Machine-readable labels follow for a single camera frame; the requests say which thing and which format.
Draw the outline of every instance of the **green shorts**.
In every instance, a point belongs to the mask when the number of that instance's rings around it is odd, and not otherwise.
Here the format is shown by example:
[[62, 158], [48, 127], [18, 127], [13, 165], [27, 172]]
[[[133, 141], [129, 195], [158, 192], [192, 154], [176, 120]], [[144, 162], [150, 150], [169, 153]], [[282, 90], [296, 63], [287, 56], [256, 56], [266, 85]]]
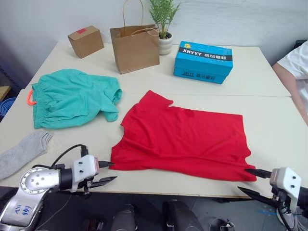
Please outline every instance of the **green shorts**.
[[34, 128], [68, 128], [83, 125], [102, 111], [107, 121], [118, 118], [115, 104], [122, 90], [114, 77], [88, 75], [63, 69], [32, 84]]

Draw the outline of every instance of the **orange drawstring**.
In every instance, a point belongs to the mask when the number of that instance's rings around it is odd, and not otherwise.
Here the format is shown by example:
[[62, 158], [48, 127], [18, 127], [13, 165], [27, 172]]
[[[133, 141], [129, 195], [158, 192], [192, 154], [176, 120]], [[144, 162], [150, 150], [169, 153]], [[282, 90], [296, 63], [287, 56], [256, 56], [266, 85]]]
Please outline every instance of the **orange drawstring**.
[[30, 92], [29, 92], [29, 94], [28, 94], [28, 97], [27, 97], [27, 103], [29, 104], [29, 105], [35, 105], [37, 102], [36, 101], [30, 101], [30, 97], [31, 97], [31, 95], [32, 95], [32, 93], [33, 93], [33, 90], [31, 90]]

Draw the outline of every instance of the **robotic arm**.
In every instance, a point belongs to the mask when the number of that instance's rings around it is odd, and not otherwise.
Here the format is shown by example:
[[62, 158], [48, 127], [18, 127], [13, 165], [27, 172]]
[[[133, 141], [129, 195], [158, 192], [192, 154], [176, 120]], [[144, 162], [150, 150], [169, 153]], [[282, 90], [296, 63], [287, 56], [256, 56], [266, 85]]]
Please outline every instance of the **robotic arm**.
[[301, 187], [301, 177], [288, 167], [275, 168], [272, 172], [262, 169], [246, 169], [247, 172], [261, 178], [269, 178], [272, 186], [272, 198], [261, 196], [258, 192], [238, 187], [253, 199], [277, 209], [278, 218], [291, 231], [295, 226], [293, 214], [297, 206], [303, 209], [302, 215], [308, 217], [308, 189]]
[[37, 165], [22, 176], [16, 195], [9, 200], [0, 215], [0, 231], [34, 230], [47, 193], [67, 189], [73, 193], [78, 188], [83, 188], [87, 195], [89, 188], [105, 185], [116, 178], [107, 177], [93, 182], [100, 168], [112, 166], [113, 163], [98, 161], [88, 154], [86, 146], [79, 146], [82, 157], [71, 168], [55, 163], [52, 167]]

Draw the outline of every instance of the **white sleeve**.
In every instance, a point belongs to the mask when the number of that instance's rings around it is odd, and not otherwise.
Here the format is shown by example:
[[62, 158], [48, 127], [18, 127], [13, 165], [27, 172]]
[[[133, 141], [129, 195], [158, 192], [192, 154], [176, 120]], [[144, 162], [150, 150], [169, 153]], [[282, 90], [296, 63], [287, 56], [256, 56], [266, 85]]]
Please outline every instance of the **white sleeve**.
[[308, 79], [308, 41], [278, 61], [296, 79]]

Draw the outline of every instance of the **blue container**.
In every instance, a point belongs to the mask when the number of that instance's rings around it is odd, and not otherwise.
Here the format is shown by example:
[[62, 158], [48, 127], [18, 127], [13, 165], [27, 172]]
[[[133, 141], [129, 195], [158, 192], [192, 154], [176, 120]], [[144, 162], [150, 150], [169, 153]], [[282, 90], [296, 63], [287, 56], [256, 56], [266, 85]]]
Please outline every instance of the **blue container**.
[[15, 100], [16, 97], [8, 98], [0, 104], [0, 117], [4, 117], [7, 114]]
[[231, 49], [182, 41], [174, 75], [221, 84], [232, 68]]

